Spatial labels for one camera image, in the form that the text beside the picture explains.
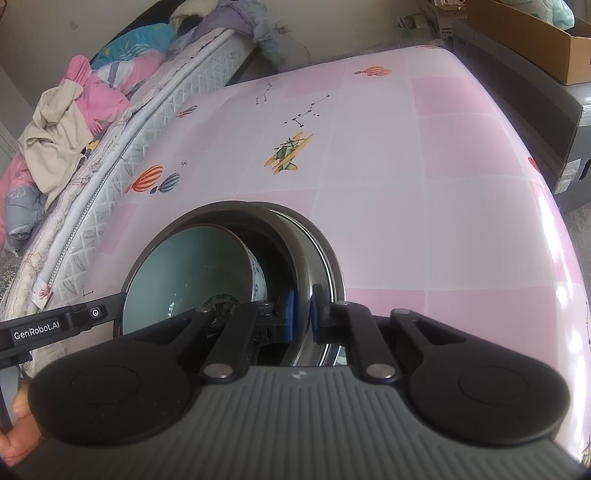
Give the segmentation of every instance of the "blue striped balloon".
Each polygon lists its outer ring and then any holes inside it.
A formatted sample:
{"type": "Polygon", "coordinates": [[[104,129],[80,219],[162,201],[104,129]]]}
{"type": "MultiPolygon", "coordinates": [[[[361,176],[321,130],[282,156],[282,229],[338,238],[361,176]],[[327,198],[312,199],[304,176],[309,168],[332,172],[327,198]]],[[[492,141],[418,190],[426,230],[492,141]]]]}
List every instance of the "blue striped balloon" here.
{"type": "Polygon", "coordinates": [[[160,185],[160,187],[158,187],[158,190],[160,190],[162,193],[170,192],[170,190],[172,190],[173,188],[175,188],[177,186],[177,183],[180,180],[180,178],[181,178],[180,174],[173,173],[170,177],[167,177],[162,182],[162,185],[160,185]]]}

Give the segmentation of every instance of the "gray ribbed surface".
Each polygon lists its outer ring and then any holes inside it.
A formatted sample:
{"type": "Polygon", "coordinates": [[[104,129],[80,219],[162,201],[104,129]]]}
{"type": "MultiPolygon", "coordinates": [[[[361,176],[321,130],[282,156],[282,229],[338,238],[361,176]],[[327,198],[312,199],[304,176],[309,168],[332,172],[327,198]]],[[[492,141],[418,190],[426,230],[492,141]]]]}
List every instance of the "gray ribbed surface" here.
{"type": "Polygon", "coordinates": [[[549,441],[487,450],[444,438],[393,388],[347,367],[252,367],[204,389],[156,437],[112,450],[48,441],[17,471],[26,480],[566,480],[582,469],[549,441]]]}

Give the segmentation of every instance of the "screw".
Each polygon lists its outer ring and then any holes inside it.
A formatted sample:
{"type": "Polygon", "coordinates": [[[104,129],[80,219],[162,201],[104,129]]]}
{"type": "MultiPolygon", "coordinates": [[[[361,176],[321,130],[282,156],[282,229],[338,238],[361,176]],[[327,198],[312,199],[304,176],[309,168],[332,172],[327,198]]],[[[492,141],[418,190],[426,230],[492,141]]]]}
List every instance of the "screw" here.
{"type": "Polygon", "coordinates": [[[396,369],[387,364],[372,364],[365,371],[370,377],[379,378],[380,380],[387,380],[396,375],[396,369]]]}
{"type": "Polygon", "coordinates": [[[226,364],[209,364],[203,369],[203,373],[209,378],[228,378],[234,370],[226,364]]]}

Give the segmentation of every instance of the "plastic bag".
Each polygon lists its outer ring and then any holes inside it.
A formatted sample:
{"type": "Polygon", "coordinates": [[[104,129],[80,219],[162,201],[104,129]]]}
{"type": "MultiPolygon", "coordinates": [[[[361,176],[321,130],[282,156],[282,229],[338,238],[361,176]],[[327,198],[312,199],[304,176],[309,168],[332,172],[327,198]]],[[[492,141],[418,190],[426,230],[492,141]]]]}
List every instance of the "plastic bag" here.
{"type": "Polygon", "coordinates": [[[573,12],[564,0],[501,0],[501,2],[561,30],[574,27],[573,12]]]}

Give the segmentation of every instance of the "orange striped balloon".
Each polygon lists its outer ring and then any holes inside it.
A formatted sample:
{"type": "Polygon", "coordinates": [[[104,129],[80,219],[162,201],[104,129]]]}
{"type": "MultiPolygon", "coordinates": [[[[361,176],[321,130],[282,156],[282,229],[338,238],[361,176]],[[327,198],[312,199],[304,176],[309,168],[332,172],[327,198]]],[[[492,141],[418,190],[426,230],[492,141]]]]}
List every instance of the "orange striped balloon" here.
{"type": "Polygon", "coordinates": [[[365,73],[368,77],[384,77],[386,75],[390,75],[392,73],[392,70],[381,67],[380,65],[375,65],[363,71],[355,72],[355,75],[359,75],[360,73],[365,73]]]}
{"type": "Polygon", "coordinates": [[[148,170],[143,172],[135,182],[125,189],[125,193],[127,193],[130,189],[135,192],[145,192],[158,181],[163,171],[164,169],[162,165],[154,165],[153,167],[150,167],[148,170]]]}

